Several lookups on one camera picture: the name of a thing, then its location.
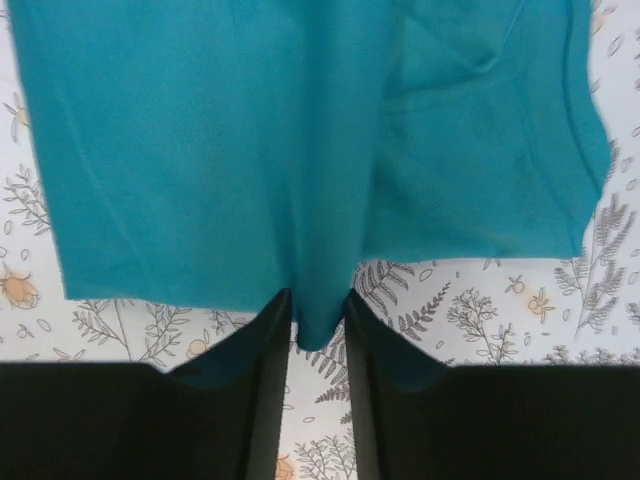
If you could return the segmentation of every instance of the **botanical print background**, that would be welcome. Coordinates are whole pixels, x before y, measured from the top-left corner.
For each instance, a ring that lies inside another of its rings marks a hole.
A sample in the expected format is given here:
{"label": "botanical print background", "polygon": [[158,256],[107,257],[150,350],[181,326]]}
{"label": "botanical print background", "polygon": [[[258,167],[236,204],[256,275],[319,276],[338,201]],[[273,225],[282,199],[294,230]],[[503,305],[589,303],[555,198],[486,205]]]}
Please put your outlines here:
{"label": "botanical print background", "polygon": [[[250,321],[139,300],[64,300],[5,11],[0,22],[0,359],[141,360],[165,370]],[[580,258],[377,261],[354,276],[385,322],[443,361],[640,363],[640,4],[596,1],[592,41],[592,90],[614,164]],[[276,478],[356,480],[346,368],[341,328],[320,352],[292,347]]]}

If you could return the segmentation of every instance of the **plant sketch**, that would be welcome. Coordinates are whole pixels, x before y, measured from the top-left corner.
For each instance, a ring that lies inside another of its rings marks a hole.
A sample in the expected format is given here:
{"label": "plant sketch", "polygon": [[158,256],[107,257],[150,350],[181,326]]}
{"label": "plant sketch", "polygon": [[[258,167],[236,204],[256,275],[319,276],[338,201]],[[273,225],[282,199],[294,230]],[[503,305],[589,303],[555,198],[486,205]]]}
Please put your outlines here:
{"label": "plant sketch", "polygon": [[631,323],[640,328],[640,302],[627,303],[627,313],[629,314],[629,320],[631,320]]}
{"label": "plant sketch", "polygon": [[[290,347],[295,348],[298,355],[302,353],[295,341],[290,343]],[[316,352],[304,352],[304,358],[311,361],[311,366],[317,368],[318,373],[324,373],[325,379],[331,378],[331,385],[346,383],[347,346],[344,336],[344,322],[340,322],[336,328],[336,333],[329,345]]]}
{"label": "plant sketch", "polygon": [[409,284],[403,276],[415,276],[410,265],[392,263],[384,260],[361,263],[353,276],[353,287],[365,300],[375,305],[384,318],[389,316],[389,302],[398,305],[398,297],[391,289],[396,285],[409,290]]}
{"label": "plant sketch", "polygon": [[422,340],[417,332],[424,333],[427,331],[425,323],[433,322],[433,315],[436,313],[436,309],[440,306],[444,300],[447,290],[451,286],[451,282],[447,282],[433,297],[431,302],[427,302],[420,311],[413,310],[411,313],[406,313],[404,316],[398,315],[397,326],[391,320],[391,317],[387,319],[387,324],[390,328],[397,330],[399,333],[406,335],[407,337],[419,342]]}
{"label": "plant sketch", "polygon": [[177,327],[189,322],[188,318],[181,317],[181,315],[190,311],[190,308],[148,302],[147,312],[153,317],[154,322],[145,328],[147,331],[147,336],[144,339],[146,351],[140,360],[151,360],[158,366],[166,368],[167,365],[160,358],[160,355],[176,356],[170,347],[180,345],[178,338],[182,332]]}
{"label": "plant sketch", "polygon": [[[333,401],[351,402],[351,387],[349,386],[349,382],[345,381],[334,387],[330,387],[329,390],[316,398],[315,403],[325,403]],[[347,412],[340,418],[340,423],[342,425],[351,423],[351,416],[352,413],[351,410],[349,410],[349,412]]]}
{"label": "plant sketch", "polygon": [[586,326],[600,333],[618,303],[625,268],[618,267],[616,255],[635,220],[636,211],[629,211],[629,205],[620,205],[614,193],[609,205],[595,215],[589,249],[583,247],[580,257],[563,260],[562,266],[554,270],[562,294],[578,292],[582,300],[576,337]]}
{"label": "plant sketch", "polygon": [[[111,304],[114,304],[116,307],[116,314],[118,315],[121,330],[120,334],[116,333],[109,326],[103,316],[103,312]],[[129,345],[127,344],[124,329],[122,328],[120,311],[115,304],[115,300],[85,300],[78,305],[78,310],[73,312],[73,319],[71,321],[78,324],[78,330],[84,330],[82,337],[88,337],[89,343],[98,342],[98,345],[103,345],[110,339],[115,340],[127,350],[129,358],[131,358]]]}
{"label": "plant sketch", "polygon": [[465,332],[467,342],[483,342],[486,346],[476,350],[476,354],[494,365],[513,360],[513,355],[518,352],[513,349],[515,343],[511,341],[515,336],[512,325],[506,328],[500,325],[497,334],[488,334],[485,329],[485,322],[498,315],[490,297],[480,296],[478,290],[471,288],[454,297],[453,305],[447,313],[449,322]]}
{"label": "plant sketch", "polygon": [[300,478],[313,480],[355,480],[356,449],[353,430],[339,438],[326,436],[309,445],[296,443],[295,453],[300,466]]}
{"label": "plant sketch", "polygon": [[622,355],[610,352],[605,348],[596,348],[592,352],[582,350],[574,359],[569,355],[566,345],[556,345],[553,351],[543,359],[551,365],[637,365],[640,366],[640,347],[635,347],[630,353]]}
{"label": "plant sketch", "polygon": [[226,333],[225,328],[228,326],[231,326],[235,332],[249,323],[245,318],[232,317],[226,310],[206,310],[204,313],[211,316],[210,318],[213,322],[213,329],[216,335]]}
{"label": "plant sketch", "polygon": [[31,169],[20,165],[20,170],[15,174],[19,181],[7,178],[7,186],[4,189],[10,192],[4,197],[5,202],[18,202],[18,208],[11,210],[11,215],[24,215],[22,225],[35,226],[36,235],[51,229],[49,221],[49,211],[44,200],[44,194],[40,182],[32,182]]}

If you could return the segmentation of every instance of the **teal shorts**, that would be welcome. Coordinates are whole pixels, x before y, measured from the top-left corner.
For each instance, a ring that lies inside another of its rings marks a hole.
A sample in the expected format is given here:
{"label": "teal shorts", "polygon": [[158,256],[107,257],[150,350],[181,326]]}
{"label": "teal shorts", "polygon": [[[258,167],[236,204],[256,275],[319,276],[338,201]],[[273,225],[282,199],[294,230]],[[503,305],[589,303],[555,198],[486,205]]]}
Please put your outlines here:
{"label": "teal shorts", "polygon": [[71,299],[260,310],[358,262],[571,257],[609,147],[587,0],[9,0]]}

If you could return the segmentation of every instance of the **orange flower illustration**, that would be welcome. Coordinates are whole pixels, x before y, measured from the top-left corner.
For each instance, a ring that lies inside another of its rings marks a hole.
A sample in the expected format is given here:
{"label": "orange flower illustration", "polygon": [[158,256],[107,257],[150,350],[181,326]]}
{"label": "orange flower illustration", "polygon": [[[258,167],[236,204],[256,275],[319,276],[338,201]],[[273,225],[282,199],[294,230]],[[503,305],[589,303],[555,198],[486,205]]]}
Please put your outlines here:
{"label": "orange flower illustration", "polygon": [[549,305],[549,299],[545,297],[544,288],[540,289],[540,293],[538,295],[532,296],[532,300],[529,302],[528,307],[534,315],[538,315],[540,317],[540,323],[544,323],[546,321],[547,312],[556,309],[556,307]]}
{"label": "orange flower illustration", "polygon": [[289,455],[283,457],[278,456],[276,463],[276,479],[275,480],[295,480],[296,474],[293,468],[293,461]]}
{"label": "orange flower illustration", "polygon": [[35,308],[38,305],[38,291],[35,287],[28,282],[30,275],[20,277],[11,272],[7,266],[4,266],[5,275],[0,279],[0,286],[2,287],[2,293],[12,307],[22,308],[23,310],[29,310]]}
{"label": "orange flower illustration", "polygon": [[189,344],[189,349],[187,350],[187,358],[189,360],[193,360],[198,355],[202,355],[209,348],[209,332],[207,329],[202,330],[202,339],[198,338]]}
{"label": "orange flower illustration", "polygon": [[198,355],[202,355],[207,351],[207,344],[202,340],[194,340],[189,344],[189,350],[187,350],[187,358],[191,360],[192,358],[196,358]]}

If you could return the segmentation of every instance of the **leaf illustration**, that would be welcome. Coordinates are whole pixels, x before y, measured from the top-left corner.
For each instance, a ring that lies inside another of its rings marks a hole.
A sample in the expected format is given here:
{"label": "leaf illustration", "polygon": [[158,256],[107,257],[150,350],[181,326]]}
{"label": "leaf illustration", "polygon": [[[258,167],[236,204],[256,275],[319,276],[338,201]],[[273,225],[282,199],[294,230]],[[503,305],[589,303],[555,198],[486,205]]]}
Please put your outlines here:
{"label": "leaf illustration", "polygon": [[179,315],[184,315],[190,311],[190,308],[173,307],[161,303],[147,303],[147,312],[153,317],[154,323],[150,324],[146,329],[146,351],[140,357],[140,360],[151,360],[160,367],[166,367],[160,355],[175,356],[170,347],[180,345],[179,338],[182,336],[182,332],[175,326],[189,322],[189,319],[180,318]]}
{"label": "leaf illustration", "polygon": [[35,226],[35,235],[42,235],[51,229],[49,212],[39,181],[32,181],[31,169],[20,165],[15,180],[7,178],[7,186],[3,187],[9,194],[5,202],[18,202],[20,208],[11,210],[10,215],[23,215],[22,225]]}
{"label": "leaf illustration", "polygon": [[388,325],[416,342],[421,341],[422,337],[420,336],[420,333],[427,331],[425,324],[433,321],[433,315],[435,315],[436,309],[444,300],[450,286],[451,282],[447,282],[440,289],[440,292],[432,298],[431,302],[427,302],[426,305],[420,308],[420,311],[413,310],[410,313],[398,315],[397,322],[394,323],[390,319]]}
{"label": "leaf illustration", "polygon": [[[296,342],[291,342],[291,348],[295,348],[296,354],[303,352]],[[319,374],[325,379],[331,379],[331,385],[342,385],[347,382],[347,350],[344,336],[344,322],[341,322],[336,333],[325,348],[317,352],[304,352],[306,360],[312,367],[316,367]]]}
{"label": "leaf illustration", "polygon": [[380,310],[386,318],[389,316],[389,304],[398,304],[394,288],[409,289],[409,284],[403,278],[405,276],[415,276],[409,265],[383,260],[366,262],[356,268],[353,286],[365,301]]}
{"label": "leaf illustration", "polygon": [[607,55],[609,56],[609,58],[613,57],[616,54],[616,52],[620,50],[620,47],[622,46],[623,42],[624,42],[624,35],[618,35],[616,38],[613,39],[611,44],[609,44],[609,49],[607,50]]}

